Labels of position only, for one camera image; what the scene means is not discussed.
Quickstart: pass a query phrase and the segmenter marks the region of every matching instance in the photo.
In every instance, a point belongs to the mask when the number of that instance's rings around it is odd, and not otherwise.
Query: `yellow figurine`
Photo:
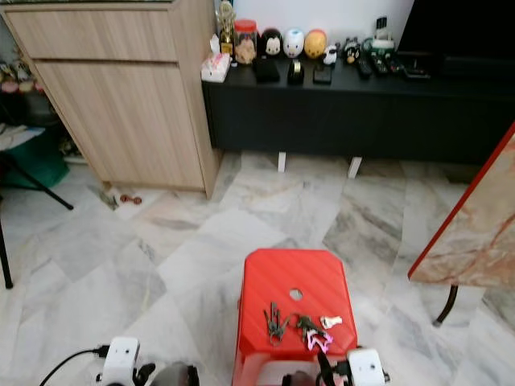
[[[311,30],[304,40],[304,51],[309,58],[316,59],[323,54],[328,37],[322,30]]]

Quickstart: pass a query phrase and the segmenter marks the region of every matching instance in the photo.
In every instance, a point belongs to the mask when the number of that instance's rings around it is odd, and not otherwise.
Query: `black chair leg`
[[[25,179],[27,179],[28,181],[30,181],[31,183],[33,183],[37,188],[38,190],[40,191],[44,191],[45,193],[47,193],[49,196],[51,196],[55,201],[57,201],[58,203],[60,203],[61,205],[63,205],[64,207],[66,207],[69,211],[71,211],[73,209],[73,206],[70,205],[69,203],[67,203],[66,201],[64,201],[63,199],[61,199],[56,193],[54,193],[53,191],[51,191],[50,189],[48,189],[47,187],[45,187],[40,181],[38,181],[37,179],[35,179],[34,177],[32,177],[31,175],[29,175],[24,169],[22,169],[21,167],[19,167],[18,163],[16,161],[10,161],[9,159],[7,159],[6,157],[2,157],[2,161],[3,163],[5,163],[8,167],[11,167],[13,168],[14,170],[16,170],[18,173],[20,173],[23,177],[25,177]]]
[[[2,260],[3,278],[6,281],[6,288],[13,288],[13,281],[10,277],[9,261],[7,260],[6,243],[3,240],[2,224],[0,224],[0,260]]]
[[[451,291],[449,292],[449,298],[447,298],[447,303],[445,304],[442,313],[433,321],[433,326],[440,327],[442,326],[443,321],[449,315],[454,306],[454,302],[456,300],[456,295],[458,294],[458,286],[451,285]]]

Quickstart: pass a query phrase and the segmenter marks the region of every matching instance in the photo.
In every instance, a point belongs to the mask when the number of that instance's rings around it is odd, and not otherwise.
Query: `marble floor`
[[[406,278],[467,186],[455,168],[365,159],[347,179],[343,158],[289,156],[284,174],[276,162],[226,154],[209,201],[141,189],[129,193],[142,205],[113,210],[85,166],[55,189],[74,211],[3,190],[15,287],[0,288],[0,385],[39,384],[74,351],[133,335],[140,362],[187,361],[202,385],[228,386],[243,262],[270,247],[344,262],[359,343],[378,349],[392,385],[513,384],[514,292],[462,288],[435,329],[448,288]],[[86,355],[50,384],[95,384],[101,367]]]

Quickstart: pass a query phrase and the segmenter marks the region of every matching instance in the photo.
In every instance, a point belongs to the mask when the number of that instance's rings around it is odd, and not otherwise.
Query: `glass jar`
[[[258,48],[256,22],[242,18],[234,22],[234,57],[241,64],[251,64]]]

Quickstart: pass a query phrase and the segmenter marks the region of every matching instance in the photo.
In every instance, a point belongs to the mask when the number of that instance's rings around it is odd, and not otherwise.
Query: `jar lid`
[[[234,29],[241,32],[254,32],[257,29],[256,22],[249,18],[241,18],[234,22]]]

